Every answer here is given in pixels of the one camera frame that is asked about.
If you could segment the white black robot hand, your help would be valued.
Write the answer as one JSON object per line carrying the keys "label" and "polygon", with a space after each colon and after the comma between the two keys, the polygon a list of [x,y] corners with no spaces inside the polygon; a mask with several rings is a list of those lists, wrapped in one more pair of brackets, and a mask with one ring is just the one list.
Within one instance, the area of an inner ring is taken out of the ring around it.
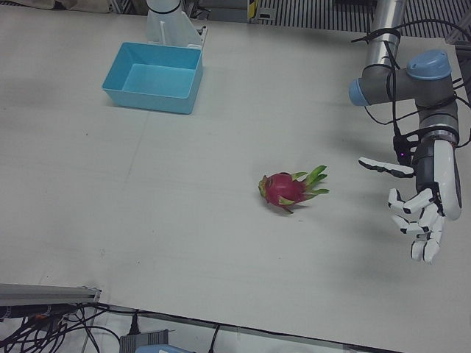
{"label": "white black robot hand", "polygon": [[446,220],[461,215],[461,186],[455,149],[446,140],[420,143],[410,166],[396,165],[361,157],[364,168],[398,178],[413,177],[417,194],[405,201],[396,188],[389,191],[388,206],[393,220],[405,235],[414,236],[411,258],[432,263],[438,254]]}

